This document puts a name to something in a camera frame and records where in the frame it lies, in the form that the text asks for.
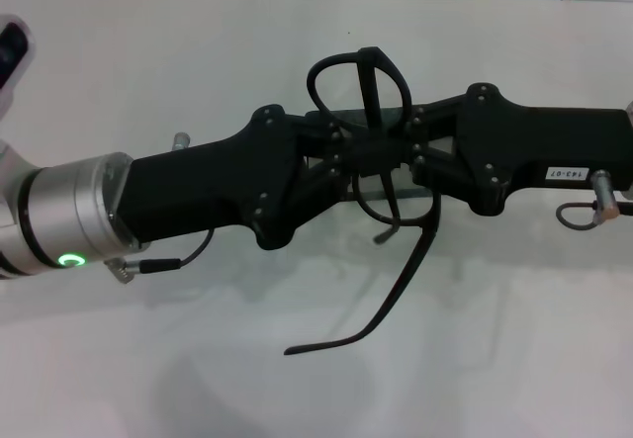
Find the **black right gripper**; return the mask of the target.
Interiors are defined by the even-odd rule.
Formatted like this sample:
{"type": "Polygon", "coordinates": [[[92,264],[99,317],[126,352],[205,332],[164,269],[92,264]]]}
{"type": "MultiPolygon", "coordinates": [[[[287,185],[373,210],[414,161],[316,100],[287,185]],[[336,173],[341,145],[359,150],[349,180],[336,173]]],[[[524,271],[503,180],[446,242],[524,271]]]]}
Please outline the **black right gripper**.
{"type": "Polygon", "coordinates": [[[465,99],[413,105],[401,137],[408,145],[383,148],[385,187],[404,163],[415,184],[461,187],[458,199],[481,216],[499,215],[521,189],[588,190],[599,170],[617,191],[633,186],[633,123],[622,109],[526,107],[478,83],[465,99]],[[456,124],[464,163],[452,157],[456,124]]]}

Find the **black glasses case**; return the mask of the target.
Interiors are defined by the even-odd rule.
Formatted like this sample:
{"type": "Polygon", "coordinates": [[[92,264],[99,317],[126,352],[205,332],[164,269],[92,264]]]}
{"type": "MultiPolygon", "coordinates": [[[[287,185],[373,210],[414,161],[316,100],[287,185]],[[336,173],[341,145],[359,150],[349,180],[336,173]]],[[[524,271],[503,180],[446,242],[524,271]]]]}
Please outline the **black glasses case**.
{"type": "MultiPolygon", "coordinates": [[[[384,108],[381,116],[385,124],[385,129],[389,129],[397,124],[397,120],[402,114],[402,109],[397,107],[384,108]]],[[[353,131],[363,131],[367,129],[367,123],[362,109],[334,111],[334,115],[341,119],[341,123],[346,126],[343,130],[345,136],[352,136],[353,131]]],[[[455,137],[453,134],[435,134],[434,139],[428,141],[428,146],[441,154],[453,155],[455,137]]],[[[395,169],[394,172],[395,195],[398,200],[430,197],[430,191],[416,185],[407,177],[407,169],[404,166],[395,169]]],[[[387,195],[384,193],[378,175],[372,175],[359,179],[359,191],[368,202],[386,201],[387,195]]],[[[349,183],[344,195],[340,198],[342,202],[355,202],[358,199],[352,184],[349,183]]]]}

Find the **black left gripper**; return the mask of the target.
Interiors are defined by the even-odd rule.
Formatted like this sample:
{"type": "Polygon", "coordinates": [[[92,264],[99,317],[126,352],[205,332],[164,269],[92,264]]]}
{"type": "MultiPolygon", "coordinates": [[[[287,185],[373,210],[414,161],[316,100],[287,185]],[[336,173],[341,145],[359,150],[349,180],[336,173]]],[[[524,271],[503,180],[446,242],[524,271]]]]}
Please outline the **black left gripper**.
{"type": "Polygon", "coordinates": [[[229,138],[135,160],[118,216],[141,242],[241,225],[262,248],[281,248],[305,221],[294,190],[357,197],[353,180],[382,168],[378,155],[360,154],[381,150],[361,110],[292,116],[263,107],[229,138]]]}

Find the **black glasses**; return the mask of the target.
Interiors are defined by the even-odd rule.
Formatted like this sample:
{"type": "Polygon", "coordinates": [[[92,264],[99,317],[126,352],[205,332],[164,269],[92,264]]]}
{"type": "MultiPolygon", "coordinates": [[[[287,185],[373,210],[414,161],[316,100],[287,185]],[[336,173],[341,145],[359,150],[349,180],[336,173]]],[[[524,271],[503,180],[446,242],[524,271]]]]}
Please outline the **black glasses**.
{"type": "MultiPolygon", "coordinates": [[[[315,105],[322,110],[326,108],[316,89],[317,76],[327,68],[347,63],[353,63],[357,68],[363,107],[369,131],[375,133],[381,133],[383,131],[383,119],[380,114],[381,105],[376,80],[376,72],[378,70],[388,75],[399,89],[402,101],[402,117],[397,122],[397,127],[402,129],[412,111],[410,91],[400,71],[377,47],[363,47],[356,52],[333,55],[316,63],[309,71],[307,78],[308,91],[315,105]]],[[[439,227],[441,217],[440,194],[437,192],[432,194],[432,204],[425,215],[415,219],[403,219],[396,197],[392,172],[388,170],[381,173],[380,180],[391,210],[391,214],[388,217],[382,216],[370,208],[360,190],[360,175],[357,173],[351,176],[353,199],[365,214],[389,227],[386,231],[374,238],[374,243],[377,245],[386,243],[402,226],[416,226],[421,229],[420,238],[414,246],[405,267],[394,282],[377,312],[359,332],[346,338],[333,341],[292,346],[284,351],[286,356],[342,347],[364,339],[372,333],[391,312],[428,253],[439,227]]]]}

